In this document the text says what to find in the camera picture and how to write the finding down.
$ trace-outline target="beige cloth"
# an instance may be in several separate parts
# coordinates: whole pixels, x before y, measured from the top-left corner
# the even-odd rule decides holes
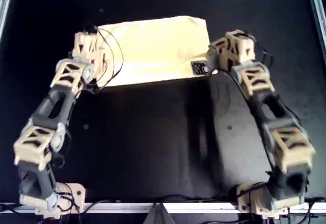
[[[121,67],[122,54],[106,31],[118,40],[124,59],[121,72],[107,87],[194,77],[191,61],[196,57],[203,60],[209,45],[206,21],[189,16],[109,24],[99,30],[113,50],[114,73]],[[106,59],[111,61],[111,51],[107,53],[111,57]],[[113,62],[108,62],[98,85],[103,86],[112,72]]]

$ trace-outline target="cable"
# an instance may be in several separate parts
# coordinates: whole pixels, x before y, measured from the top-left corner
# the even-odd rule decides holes
[[[76,94],[76,97],[77,97],[77,96],[79,95],[79,93],[81,93],[82,91],[88,91],[88,92],[90,92],[90,93],[92,93],[92,94],[100,93],[101,90],[104,89],[104,88],[106,87],[106,85],[107,85],[107,84],[108,84],[112,79],[114,79],[114,78],[115,78],[115,77],[120,73],[120,71],[122,70],[122,67],[123,67],[123,65],[124,65],[124,54],[123,54],[123,51],[122,51],[121,45],[120,45],[119,41],[117,40],[117,38],[112,34],[112,32],[110,32],[110,31],[108,31],[108,30],[105,30],[105,29],[99,29],[96,25],[93,25],[93,27],[94,27],[94,29],[99,33],[99,35],[103,38],[104,42],[108,45],[108,47],[109,47],[110,50],[111,50],[111,54],[112,54],[112,62],[113,62],[112,75],[111,75],[110,79],[106,81],[106,83],[105,83],[104,85],[102,85],[100,88],[98,88],[97,83],[98,83],[98,82],[99,82],[99,81],[104,77],[104,75],[105,75],[105,73],[106,73],[106,71],[107,71],[107,68],[108,68],[108,64],[107,64],[107,62],[106,62],[106,68],[105,68],[105,71],[104,71],[104,73],[102,74],[102,76],[98,79],[98,82],[97,82],[96,84],[87,84],[87,85],[86,85],[86,88],[87,88],[87,87],[88,87],[88,88],[89,88],[89,87],[98,88],[98,91],[97,91],[96,93],[94,93],[93,91],[91,91],[91,90],[89,90],[89,89],[82,89],[82,90],[80,90],[80,91]],[[122,56],[122,63],[121,63],[121,67],[120,67],[120,69],[117,71],[117,73],[115,73],[115,57],[114,57],[113,50],[112,50],[111,46],[109,45],[109,43],[106,41],[104,35],[101,33],[100,30],[109,33],[109,34],[110,34],[110,35],[115,39],[115,41],[116,41],[116,43],[117,43],[117,45],[118,45],[118,47],[119,47],[119,49],[120,49],[121,56]]]
[[[209,222],[205,222],[203,224],[239,224],[239,223],[245,223],[247,221],[251,221],[251,219],[249,219],[249,220],[234,220],[234,221],[209,221]]]
[[[96,26],[96,29],[98,30],[98,32],[99,32],[99,34],[102,36],[102,38],[104,38],[104,36],[101,34],[101,32],[100,32],[100,30],[99,30],[99,28]],[[113,77],[111,78],[111,79],[113,79],[113,78],[115,78],[119,73],[120,73],[120,71],[122,70],[122,67],[123,67],[123,64],[124,64],[124,55],[123,55],[123,51],[122,51],[122,48],[121,48],[121,46],[120,46],[120,43],[118,42],[118,40],[117,40],[117,38],[112,34],[112,32],[110,32],[110,31],[108,31],[108,30],[105,30],[105,29],[101,29],[102,31],[105,31],[105,32],[107,32],[107,33],[109,33],[113,38],[114,38],[114,40],[116,40],[116,43],[117,43],[117,45],[119,46],[119,48],[120,48],[120,51],[121,51],[121,56],[122,56],[122,63],[121,63],[121,66],[120,66],[120,69],[118,70],[118,72],[116,73],[116,74],[114,74],[113,75]]]
[[[247,101],[247,98],[246,98],[246,95],[244,94],[244,91],[242,90],[241,85],[240,85],[239,82],[238,82],[238,81],[237,81],[237,80],[236,80],[236,79],[231,75],[231,73],[230,73],[229,71],[224,70],[224,69],[221,69],[221,68],[217,68],[217,71],[226,74],[229,78],[231,78],[231,79],[234,81],[234,83],[235,83],[236,86],[238,87],[238,89],[239,89],[239,91],[240,91],[240,93],[241,93],[243,99],[245,100],[246,104],[249,106],[248,101]]]
[[[326,200],[326,199],[323,198],[323,197],[315,197],[315,198],[312,198],[311,199],[311,202],[309,203],[309,208],[308,208],[307,213],[305,214],[304,218],[301,221],[299,221],[297,224],[303,224],[307,219],[308,219],[308,224],[309,224],[310,221],[311,221],[311,209],[312,209],[312,206],[316,202],[324,201],[324,200]]]
[[[70,192],[57,192],[57,194],[61,195],[61,198],[70,201],[71,205],[67,209],[62,209],[59,205],[58,205],[58,208],[61,210],[61,212],[70,211],[70,213],[69,213],[69,215],[67,217],[67,220],[66,220],[66,224],[67,224],[69,219],[70,219],[70,216],[71,216],[72,207],[75,207],[75,209],[76,209],[76,211],[78,213],[79,224],[82,224],[82,220],[81,220],[81,216],[80,216],[80,207],[75,202],[75,198],[73,196],[72,189],[67,183],[64,183],[64,184],[69,188]]]
[[[263,182],[258,182],[256,184],[254,184],[251,188],[247,189],[247,190],[244,190],[244,191],[241,191],[237,196],[236,198],[239,198],[241,196],[244,196],[245,194],[247,194],[248,192],[252,192],[252,191],[256,191],[258,189],[261,189],[263,187],[266,186],[266,183],[263,183]]]
[[[80,223],[82,223],[82,221],[85,218],[86,213],[92,209],[95,205],[100,204],[100,203],[106,203],[106,202],[111,202],[111,200],[101,200],[101,201],[97,201],[95,203],[92,203],[89,207],[87,207],[81,214],[80,214]]]

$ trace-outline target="black wire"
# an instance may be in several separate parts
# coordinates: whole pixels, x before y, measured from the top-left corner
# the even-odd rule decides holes
[[[252,192],[252,191],[255,191],[255,190],[258,190],[258,189],[261,189],[263,187],[266,186],[266,183],[262,183],[262,182],[258,182],[256,184],[254,184],[251,188],[247,189],[247,190],[244,190],[244,191],[241,191],[237,196],[236,198],[239,198],[241,196],[244,196],[245,194],[247,194],[248,192]]]
[[[234,221],[209,221],[209,222],[204,222],[203,224],[238,224],[238,223],[245,223],[249,220],[234,220]]]
[[[80,215],[81,215],[81,222],[84,220],[85,215],[87,214],[87,212],[92,209],[95,205],[100,204],[100,203],[107,203],[107,202],[111,202],[111,200],[101,200],[101,201],[97,201],[95,203],[92,203],[89,207],[87,207]]]
[[[304,218],[301,221],[299,221],[297,224],[303,224],[307,219],[308,219],[308,224],[309,224],[310,221],[311,221],[311,209],[312,209],[313,205],[316,202],[324,201],[324,200],[326,200],[326,199],[323,198],[323,197],[315,197],[315,198],[312,198],[311,199],[311,202],[309,203],[308,211],[306,212]]]
[[[243,99],[245,100],[246,104],[248,104],[248,101],[247,101],[246,95],[244,94],[244,91],[242,90],[241,85],[240,85],[239,82],[238,82],[238,81],[237,81],[237,80],[236,80],[236,79],[231,75],[231,73],[230,73],[229,71],[224,70],[224,69],[221,69],[221,68],[217,68],[217,71],[226,74],[229,78],[231,78],[231,79],[234,81],[234,83],[235,83],[236,86],[238,87],[238,89],[239,89],[239,91],[240,91],[240,93],[241,93]]]
[[[104,41],[107,43],[107,41],[106,41],[106,39],[104,38],[104,36],[102,35],[102,33],[100,32],[100,29],[96,26],[95,27],[96,28],[96,30],[98,30],[98,32],[99,32],[99,34],[101,35],[101,37],[104,39]],[[119,44],[119,42],[118,42],[118,40],[117,40],[117,38],[112,34],[112,32],[110,32],[110,31],[108,31],[108,30],[105,30],[105,29],[101,29],[102,31],[105,31],[105,32],[107,32],[107,33],[109,33],[115,40],[116,40],[116,43],[117,43],[117,45],[119,46],[119,48],[120,48],[120,51],[121,51],[121,56],[122,56],[122,63],[121,63],[121,66],[120,66],[120,69],[118,70],[118,72],[116,73],[116,74],[114,74],[114,63],[113,63],[113,76],[111,77],[111,79],[110,80],[108,80],[103,86],[102,86],[102,88],[104,88],[113,78],[115,78],[119,73],[120,73],[120,71],[122,70],[122,67],[123,67],[123,64],[124,64],[124,55],[123,55],[123,51],[122,51],[122,48],[121,48],[121,46],[120,46],[120,44]]]
[[[111,48],[110,44],[106,41],[105,37],[102,35],[102,33],[100,32],[100,30],[98,29],[97,26],[94,26],[95,30],[98,31],[98,33],[100,34],[100,36],[103,38],[103,41],[108,45],[108,47],[110,48],[111,50],[111,54],[112,54],[112,62],[113,62],[113,69],[112,69],[112,75],[111,75],[111,78],[109,80],[112,79],[112,77],[114,76],[114,66],[115,66],[115,58],[114,58],[114,53],[113,53],[113,49]],[[102,74],[102,76],[97,80],[97,82],[99,82],[105,75],[106,71],[107,71],[107,67],[108,67],[108,64],[107,62],[105,61],[106,63],[106,68],[105,68],[105,71],[104,73]]]
[[[297,119],[297,121],[299,122],[299,124],[302,124],[302,121],[300,119],[300,117],[295,113],[293,112],[293,110],[290,109],[290,107],[288,105],[286,105],[283,100],[281,99],[280,95],[278,95],[278,99],[279,101],[284,105],[284,107],[291,112],[291,114],[293,114],[295,116],[295,118]]]
[[[115,78],[115,77],[120,73],[120,71],[122,70],[122,67],[123,67],[123,65],[124,65],[124,55],[123,55],[123,51],[122,51],[122,48],[121,48],[121,45],[120,45],[119,41],[118,41],[117,38],[112,34],[112,32],[107,31],[107,30],[105,30],[105,29],[101,29],[102,31],[105,31],[105,32],[109,33],[109,34],[110,34],[110,35],[115,39],[115,41],[116,41],[116,43],[117,43],[117,45],[118,45],[118,47],[119,47],[119,49],[120,49],[120,52],[121,52],[121,56],[122,56],[121,67],[120,67],[120,69],[118,70],[118,72],[115,74],[115,58],[114,58],[113,50],[112,50],[111,46],[109,45],[109,43],[106,41],[106,39],[105,39],[105,37],[103,36],[103,34],[101,33],[100,29],[99,29],[96,25],[93,25],[93,26],[94,26],[94,29],[95,29],[95,30],[100,34],[100,36],[102,37],[102,39],[104,40],[104,42],[109,46],[109,48],[110,48],[110,50],[111,50],[111,54],[112,54],[112,59],[113,59],[113,60],[112,60],[112,62],[113,62],[113,70],[112,70],[111,78],[110,78],[109,80],[107,80],[106,83],[105,83],[104,85],[102,85],[100,88],[98,88],[98,92],[97,92],[97,93],[99,93],[99,92],[101,92],[101,90],[104,89],[104,88],[106,87],[106,85],[107,85],[107,84],[108,84],[112,79],[114,79],[114,78]],[[105,68],[105,71],[104,71],[103,75],[98,79],[98,82],[99,82],[99,81],[104,77],[104,75],[105,75],[105,73],[106,73],[106,71],[107,71],[107,68],[108,68],[108,64],[107,64],[107,62],[106,62],[106,68]],[[87,85],[86,85],[86,89],[82,89],[82,90],[80,90],[80,91],[76,94],[76,97],[77,97],[78,94],[81,93],[82,91],[88,91],[88,92],[90,92],[90,93],[92,93],[92,94],[97,94],[97,93],[94,93],[93,91],[87,89],[87,88],[89,88],[89,87],[98,87],[98,86],[97,86],[97,83],[96,83],[96,84],[87,84]]]
[[[71,187],[67,184],[67,183],[64,183],[70,190],[70,192],[57,192],[57,194],[59,195],[69,195],[71,196],[71,198],[68,198],[68,197],[65,197],[65,196],[61,196],[61,198],[63,199],[66,199],[66,200],[69,200],[71,202],[71,205],[69,206],[68,209],[66,210],[63,210],[60,206],[58,206],[58,208],[62,211],[62,212],[66,212],[66,211],[70,211],[69,215],[68,215],[68,218],[66,220],[66,224],[68,223],[69,219],[70,219],[70,216],[71,216],[71,212],[72,212],[72,207],[75,207],[77,213],[78,213],[78,221],[79,221],[79,224],[82,224],[82,220],[81,220],[81,216],[80,216],[80,209],[79,209],[79,206],[76,204],[75,202],[75,198],[73,196],[73,193],[72,193],[72,189]]]

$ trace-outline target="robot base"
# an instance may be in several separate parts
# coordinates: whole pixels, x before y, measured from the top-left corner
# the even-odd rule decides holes
[[[241,191],[248,190],[253,187],[253,184],[241,184],[237,187],[237,194]],[[238,198],[238,210],[242,213],[254,213],[261,215],[263,219],[274,218],[279,219],[280,215],[286,215],[288,213],[287,208],[282,208],[278,210],[268,210],[263,201],[263,192],[267,189],[260,188],[252,192],[248,192],[245,195]]]
[[[42,210],[42,209],[36,208],[35,209],[36,215],[43,215],[44,218],[60,219],[61,215],[66,215],[66,214],[70,214],[70,213],[78,214],[78,213],[83,212],[84,204],[85,204],[86,190],[82,185],[80,185],[78,183],[64,184],[64,183],[57,182],[56,191],[59,193],[60,192],[67,192],[67,193],[72,192],[72,196],[71,195],[59,195],[57,207],[53,211],[50,212],[47,210]],[[72,200],[72,198],[74,198],[76,205],[79,206],[79,212],[76,210],[75,206],[73,206],[71,210],[62,212],[58,208],[58,206],[60,206],[63,210],[67,210],[71,206],[72,202],[70,200],[62,198],[61,196],[65,196],[71,200]]]

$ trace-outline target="black tabletop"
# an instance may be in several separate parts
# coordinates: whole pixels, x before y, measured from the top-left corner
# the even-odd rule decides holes
[[[46,95],[57,61],[72,49],[74,33],[88,21],[178,15],[206,19],[211,40],[248,30],[274,54],[271,80],[317,151],[308,195],[326,196],[326,83],[309,0],[12,0],[0,44],[0,200],[17,200],[13,143]],[[254,120],[222,74],[82,94],[69,130],[71,150],[56,179],[83,184],[88,201],[211,197],[268,179]]]

